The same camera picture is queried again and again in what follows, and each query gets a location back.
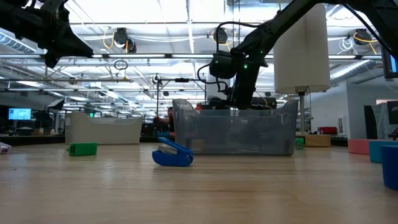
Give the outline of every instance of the wooden tabletop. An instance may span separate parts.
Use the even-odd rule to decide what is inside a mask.
[[[161,167],[156,144],[99,146],[68,157],[66,144],[0,155],[1,223],[396,224],[398,192],[382,167],[347,148],[292,157],[195,156]]]

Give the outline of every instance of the blue cup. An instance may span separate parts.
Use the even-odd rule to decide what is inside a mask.
[[[398,190],[398,146],[381,146],[384,185]]]

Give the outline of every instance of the green object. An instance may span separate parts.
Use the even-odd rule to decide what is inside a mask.
[[[92,156],[97,154],[97,142],[70,143],[69,156]]]
[[[304,149],[304,138],[296,138],[296,149],[303,150]]]

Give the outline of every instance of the blue container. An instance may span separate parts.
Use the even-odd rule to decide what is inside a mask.
[[[384,185],[398,190],[398,146],[381,146]]]
[[[369,158],[381,163],[381,146],[398,146],[398,141],[369,141]]]

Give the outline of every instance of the monitor screen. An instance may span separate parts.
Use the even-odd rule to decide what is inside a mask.
[[[30,120],[32,110],[27,108],[10,108],[8,119],[10,120]]]
[[[398,78],[398,60],[382,48],[384,78]]]

